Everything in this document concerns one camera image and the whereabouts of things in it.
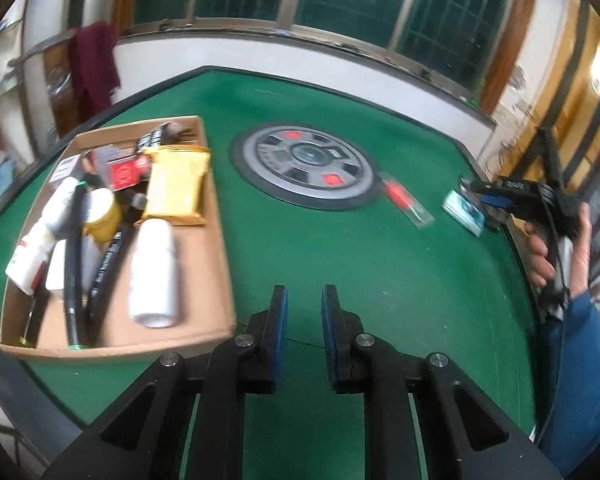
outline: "human hand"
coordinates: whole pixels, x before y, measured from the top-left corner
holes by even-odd
[[[569,289],[571,297],[576,298],[589,288],[589,254],[591,246],[591,222],[589,221],[589,205],[580,204],[580,233],[573,241],[571,257],[571,275]],[[527,222],[525,231],[529,234],[528,247],[531,252],[531,271],[529,281],[538,287],[546,285],[555,276],[554,267],[547,261],[549,249],[538,235],[534,234],[534,225]]]

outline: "white bottle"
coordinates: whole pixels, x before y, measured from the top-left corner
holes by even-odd
[[[53,233],[38,220],[13,251],[5,273],[28,296],[36,291],[55,243]]]
[[[129,280],[129,317],[148,328],[178,322],[178,267],[173,229],[166,220],[140,224]]]
[[[60,183],[42,209],[40,219],[56,237],[62,234],[62,230],[69,218],[71,200],[74,197],[77,185],[78,179],[68,176]]]
[[[55,294],[60,300],[64,300],[64,254],[66,251],[66,240],[59,240],[56,244],[49,270],[46,273],[46,290]],[[91,288],[91,282],[96,276],[102,253],[100,248],[90,236],[82,237],[82,293],[87,294]]]

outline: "gold foil package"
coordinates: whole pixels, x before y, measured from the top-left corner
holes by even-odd
[[[176,144],[152,146],[142,152],[152,158],[152,173],[141,221],[163,218],[173,225],[204,224],[200,193],[210,150]]]

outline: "green felt surface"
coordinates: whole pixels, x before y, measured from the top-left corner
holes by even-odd
[[[475,238],[441,209],[460,175],[472,176],[453,143],[346,98],[286,82],[205,73],[120,114],[110,124],[200,115],[212,166],[238,320],[266,308],[273,285],[288,286],[288,341],[279,392],[248,399],[245,478],[362,478],[360,396],[332,394],[326,379],[320,290],[338,287],[344,309],[399,351],[446,352],[518,424],[534,423],[527,336],[532,311],[501,232]],[[325,212],[276,200],[232,167],[229,148],[246,128],[309,123],[349,139],[396,177],[436,218],[417,230],[384,196],[351,211]],[[41,174],[0,217],[4,267]],[[32,364],[48,389],[93,420],[147,363]],[[254,417],[267,421],[262,432]]]

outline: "cardboard box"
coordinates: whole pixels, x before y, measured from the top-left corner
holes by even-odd
[[[106,144],[129,150],[142,134],[167,120],[188,126],[192,135],[187,141],[206,146],[204,126],[199,117],[174,117],[121,124],[80,134],[69,143],[60,160]],[[21,238],[40,218],[42,208],[52,193],[52,186],[45,183],[24,222]],[[168,349],[176,349],[185,356],[202,354],[213,349],[219,341],[231,337],[235,331],[234,301],[211,170],[205,177],[202,200],[205,225],[173,228],[181,309],[180,322],[176,326],[145,328],[128,317],[128,282],[134,241],[126,255],[104,320],[103,346],[78,351],[67,348],[64,308],[53,295],[46,308],[37,348],[20,346],[19,338],[29,311],[30,297],[8,280],[2,300],[0,348],[23,359],[60,358],[81,363],[87,359],[116,356],[156,357]]]

